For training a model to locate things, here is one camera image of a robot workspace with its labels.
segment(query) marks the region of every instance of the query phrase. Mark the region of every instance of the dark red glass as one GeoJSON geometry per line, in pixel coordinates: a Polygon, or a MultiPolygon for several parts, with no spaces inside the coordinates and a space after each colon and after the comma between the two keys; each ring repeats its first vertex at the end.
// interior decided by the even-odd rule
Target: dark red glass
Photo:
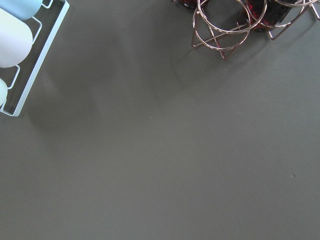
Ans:
{"type": "Polygon", "coordinates": [[[197,0],[178,0],[179,3],[181,3],[183,6],[189,8],[189,9],[196,9],[198,6],[198,1],[197,0]]]}
{"type": "MultiPolygon", "coordinates": [[[[294,4],[296,0],[286,0],[286,3],[294,4]]],[[[252,16],[258,19],[264,8],[264,0],[246,0],[246,4],[252,16]]],[[[283,6],[274,0],[267,0],[267,8],[261,22],[265,25],[274,26],[281,23],[287,16],[291,7],[283,6]]],[[[253,30],[256,32],[264,32],[272,29],[272,27],[265,27],[258,24],[253,30]]]]}

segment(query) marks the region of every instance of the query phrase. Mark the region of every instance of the light blue cup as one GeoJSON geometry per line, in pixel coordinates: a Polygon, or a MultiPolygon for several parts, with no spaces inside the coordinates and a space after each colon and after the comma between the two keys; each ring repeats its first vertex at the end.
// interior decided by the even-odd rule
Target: light blue cup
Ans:
{"type": "Polygon", "coordinates": [[[0,0],[0,9],[21,21],[32,18],[40,9],[43,0],[0,0]]]}

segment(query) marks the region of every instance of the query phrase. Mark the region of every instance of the metal ring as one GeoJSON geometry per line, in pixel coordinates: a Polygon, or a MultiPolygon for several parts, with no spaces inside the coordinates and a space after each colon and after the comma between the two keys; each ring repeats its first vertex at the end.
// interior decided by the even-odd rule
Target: metal ring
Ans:
{"type": "Polygon", "coordinates": [[[318,2],[318,0],[308,0],[307,2],[304,1],[305,3],[288,3],[283,0],[274,0],[274,1],[278,4],[281,4],[286,7],[291,7],[291,8],[292,7],[306,7],[311,4],[314,4],[315,2],[318,2]]]}
{"type": "MultiPolygon", "coordinates": [[[[254,23],[254,24],[251,24],[249,27],[245,28],[245,29],[242,29],[242,30],[235,30],[235,31],[230,31],[230,30],[224,30],[224,29],[221,29],[217,26],[214,26],[211,22],[208,21],[207,17],[206,17],[206,14],[204,13],[204,10],[202,8],[202,4],[207,2],[208,0],[205,0],[203,1],[202,3],[200,2],[201,0],[197,0],[197,4],[198,4],[198,11],[201,15],[201,17],[203,18],[203,20],[205,21],[206,24],[208,24],[210,27],[212,27],[213,29],[221,32],[221,33],[225,33],[225,34],[243,34],[247,31],[250,31],[251,29],[253,29],[255,26],[257,26],[259,24],[259,22],[262,20],[262,18],[264,17],[266,11],[267,11],[267,0],[263,0],[264,1],[264,9],[260,15],[260,17],[257,19],[257,21],[254,23]]],[[[239,4],[241,4],[241,6],[245,9],[245,11],[248,13],[248,9],[247,7],[245,6],[245,4],[241,1],[241,0],[236,0],[239,4]]],[[[248,15],[248,21],[249,23],[251,22],[250,21],[250,14],[248,15]]]]}
{"type": "MultiPolygon", "coordinates": [[[[245,11],[246,11],[246,13],[247,13],[247,15],[248,15],[248,18],[250,19],[250,13],[249,13],[249,11],[247,10],[247,8],[244,6],[244,9],[245,9],[245,11]]],[[[194,11],[194,14],[193,14],[193,29],[194,29],[194,34],[196,35],[196,37],[200,40],[200,42],[203,44],[203,45],[205,45],[205,46],[207,46],[208,48],[210,48],[210,49],[213,49],[213,50],[217,50],[217,51],[227,51],[227,50],[232,50],[232,49],[235,49],[236,47],[238,47],[239,45],[241,45],[246,39],[247,39],[247,37],[249,36],[249,33],[250,33],[250,29],[248,29],[248,27],[246,28],[246,29],[248,29],[248,30],[246,30],[246,31],[244,31],[244,32],[238,32],[237,34],[243,34],[243,33],[246,33],[245,35],[244,35],[244,37],[241,39],[241,41],[240,42],[238,42],[237,44],[235,44],[235,45],[233,45],[233,46],[229,46],[229,47],[217,47],[217,46],[212,46],[212,45],[210,45],[210,44],[208,44],[206,41],[208,41],[208,40],[203,40],[201,37],[200,37],[200,35],[199,35],[199,33],[198,33],[198,31],[197,31],[197,29],[196,29],[196,16],[199,14],[199,9],[198,9],[198,7],[195,9],[195,11],[194,11]]],[[[207,17],[206,17],[206,15],[204,15],[204,16],[201,16],[202,17],[202,19],[203,20],[205,20],[205,19],[207,19],[207,17]]],[[[219,31],[219,30],[217,30],[218,32],[221,32],[222,34],[228,34],[228,33],[226,33],[226,32],[224,32],[224,30],[223,31],[219,31]]]]}
{"type": "MultiPolygon", "coordinates": [[[[299,0],[298,2],[303,2],[303,3],[305,3],[306,0],[299,0]]],[[[299,14],[301,14],[301,13],[304,11],[304,9],[306,8],[306,6],[300,6],[300,7],[301,7],[301,10],[300,10],[299,14]]],[[[251,17],[253,18],[253,20],[257,21],[256,18],[253,16],[253,14],[252,14],[251,12],[250,12],[250,15],[251,15],[251,17]]],[[[262,21],[259,22],[259,24],[261,24],[262,26],[264,26],[264,27],[266,27],[266,28],[271,28],[271,29],[274,29],[274,28],[284,28],[284,27],[290,25],[291,23],[292,23],[292,22],[290,21],[290,22],[287,22],[287,23],[281,24],[281,25],[277,25],[277,24],[275,24],[275,25],[269,25],[269,24],[263,23],[262,21]]]]}

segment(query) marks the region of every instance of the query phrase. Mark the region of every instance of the red glass jar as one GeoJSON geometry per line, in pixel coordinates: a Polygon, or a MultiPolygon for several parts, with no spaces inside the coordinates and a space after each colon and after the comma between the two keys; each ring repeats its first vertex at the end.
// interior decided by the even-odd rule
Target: red glass jar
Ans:
{"type": "MultiPolygon", "coordinates": [[[[296,0],[287,0],[289,4],[294,4],[296,0]]],[[[246,4],[253,18],[258,19],[264,8],[264,0],[246,0],[246,4]]],[[[291,7],[281,5],[274,0],[267,0],[267,8],[261,23],[270,27],[258,24],[253,30],[256,32],[265,32],[273,29],[273,26],[281,23],[287,16],[291,7]]]]}

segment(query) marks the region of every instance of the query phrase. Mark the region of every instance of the white cup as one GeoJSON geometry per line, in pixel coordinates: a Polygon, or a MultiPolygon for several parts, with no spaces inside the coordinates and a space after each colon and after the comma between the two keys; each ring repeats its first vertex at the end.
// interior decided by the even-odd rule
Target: white cup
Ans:
{"type": "Polygon", "coordinates": [[[10,68],[22,62],[32,44],[33,36],[28,25],[0,8],[0,68],[10,68]]]}
{"type": "Polygon", "coordinates": [[[0,0],[0,9],[20,20],[32,18],[40,9],[43,0],[0,0]]]}
{"type": "Polygon", "coordinates": [[[5,102],[8,95],[7,84],[0,78],[0,106],[5,102]]]}

